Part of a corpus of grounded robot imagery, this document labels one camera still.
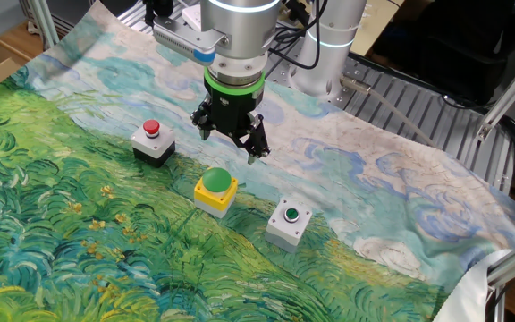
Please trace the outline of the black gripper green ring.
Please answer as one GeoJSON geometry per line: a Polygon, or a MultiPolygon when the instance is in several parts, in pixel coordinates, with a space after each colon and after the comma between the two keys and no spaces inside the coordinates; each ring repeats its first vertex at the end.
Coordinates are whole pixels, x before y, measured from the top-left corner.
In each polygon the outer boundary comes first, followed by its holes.
{"type": "Polygon", "coordinates": [[[207,140],[212,130],[233,135],[241,132],[247,138],[241,146],[248,152],[248,164],[267,157],[267,143],[263,115],[252,114],[261,103],[265,88],[265,75],[244,86],[226,85],[218,81],[208,67],[204,70],[204,85],[209,100],[203,100],[190,114],[192,124],[198,128],[200,138],[207,140]]]}

